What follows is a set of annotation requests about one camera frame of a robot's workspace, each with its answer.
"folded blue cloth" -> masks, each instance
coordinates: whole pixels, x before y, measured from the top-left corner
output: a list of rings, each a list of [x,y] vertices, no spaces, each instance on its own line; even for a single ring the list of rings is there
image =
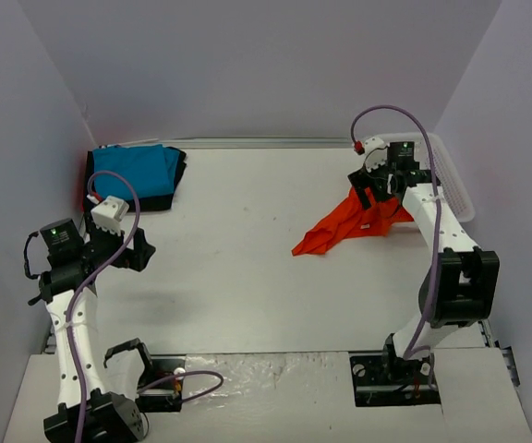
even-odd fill
[[[123,148],[115,145],[93,151],[93,171],[108,170],[122,175],[132,184],[139,198],[174,194],[175,168],[179,151],[163,145]],[[127,187],[109,175],[96,177],[95,189],[100,196],[110,195],[132,200]]]

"white wall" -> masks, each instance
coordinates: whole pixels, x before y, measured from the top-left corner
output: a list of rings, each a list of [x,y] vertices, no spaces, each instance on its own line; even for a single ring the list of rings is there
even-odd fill
[[[102,144],[434,127],[500,0],[19,2]]]
[[[15,1],[0,0],[0,441],[30,353],[45,331],[43,306],[26,302],[29,232],[76,214],[79,160],[92,145],[79,109]],[[35,247],[44,254],[42,247]],[[34,259],[34,266],[43,266]]]
[[[502,3],[437,132],[476,206],[469,230],[502,260],[491,320],[532,428],[532,1]]]

